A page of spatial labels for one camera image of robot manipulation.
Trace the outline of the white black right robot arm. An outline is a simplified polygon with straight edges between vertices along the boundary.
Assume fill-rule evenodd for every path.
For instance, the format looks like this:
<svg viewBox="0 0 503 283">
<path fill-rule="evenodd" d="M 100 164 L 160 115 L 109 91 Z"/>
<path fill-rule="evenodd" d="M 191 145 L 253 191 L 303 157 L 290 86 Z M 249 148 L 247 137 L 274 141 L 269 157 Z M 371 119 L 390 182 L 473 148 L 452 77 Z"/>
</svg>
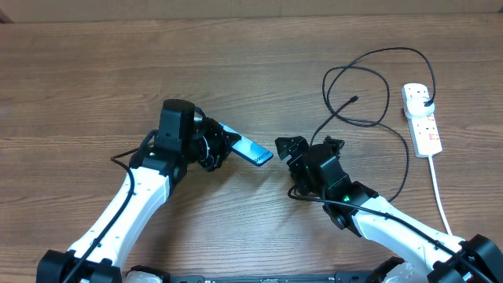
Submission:
<svg viewBox="0 0 503 283">
<path fill-rule="evenodd" d="M 500 282 L 502 252 L 489 238 L 440 232 L 399 211 L 377 191 L 351 181 L 340 165 L 341 140 L 309 145 L 301 136 L 277 138 L 278 155 L 294 181 L 288 196 L 318 202 L 332 222 L 381 244 L 394 256 L 368 282 Z"/>
</svg>

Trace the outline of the blue Galaxy smartphone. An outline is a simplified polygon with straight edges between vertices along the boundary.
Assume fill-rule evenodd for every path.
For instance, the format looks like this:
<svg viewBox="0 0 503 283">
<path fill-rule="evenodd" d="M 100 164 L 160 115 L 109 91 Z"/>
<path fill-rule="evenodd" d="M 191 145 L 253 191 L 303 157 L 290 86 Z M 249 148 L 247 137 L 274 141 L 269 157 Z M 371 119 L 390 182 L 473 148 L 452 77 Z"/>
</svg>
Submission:
<svg viewBox="0 0 503 283">
<path fill-rule="evenodd" d="M 256 167 L 261 167 L 274 157 L 271 151 L 259 145 L 255 141 L 246 138 L 244 135 L 228 127 L 224 123 L 220 123 L 220 125 L 226 132 L 238 134 L 240 136 L 240 140 L 232 146 L 233 152 Z"/>
</svg>

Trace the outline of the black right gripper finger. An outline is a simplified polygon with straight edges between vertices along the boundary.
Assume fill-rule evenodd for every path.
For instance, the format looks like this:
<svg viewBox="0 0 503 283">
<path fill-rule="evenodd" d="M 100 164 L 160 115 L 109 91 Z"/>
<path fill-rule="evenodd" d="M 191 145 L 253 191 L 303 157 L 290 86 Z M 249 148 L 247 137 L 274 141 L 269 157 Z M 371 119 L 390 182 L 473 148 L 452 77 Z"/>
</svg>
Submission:
<svg viewBox="0 0 503 283">
<path fill-rule="evenodd" d="M 345 145 L 344 140 L 331 138 L 330 136 L 327 136 L 324 139 L 323 143 L 326 145 L 330 145 L 332 149 L 342 149 Z"/>
<path fill-rule="evenodd" d="M 297 153 L 302 154 L 309 149 L 307 140 L 302 136 L 277 138 L 274 142 L 277 154 L 281 160 L 284 160 L 287 156 L 294 156 Z"/>
</svg>

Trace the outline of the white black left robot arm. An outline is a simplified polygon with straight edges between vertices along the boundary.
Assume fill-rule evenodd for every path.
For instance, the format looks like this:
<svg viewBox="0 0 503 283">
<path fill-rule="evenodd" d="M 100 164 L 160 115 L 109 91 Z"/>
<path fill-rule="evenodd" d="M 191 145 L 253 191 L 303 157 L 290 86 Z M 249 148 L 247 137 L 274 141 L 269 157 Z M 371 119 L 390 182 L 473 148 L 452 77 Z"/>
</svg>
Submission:
<svg viewBox="0 0 503 283">
<path fill-rule="evenodd" d="M 49 250 L 37 266 L 38 282 L 121 282 L 126 259 L 154 212 L 185 177 L 189 164 L 222 166 L 241 140 L 190 101 L 167 99 L 159 126 L 112 162 L 127 173 L 121 189 L 93 226 L 66 252 Z"/>
</svg>

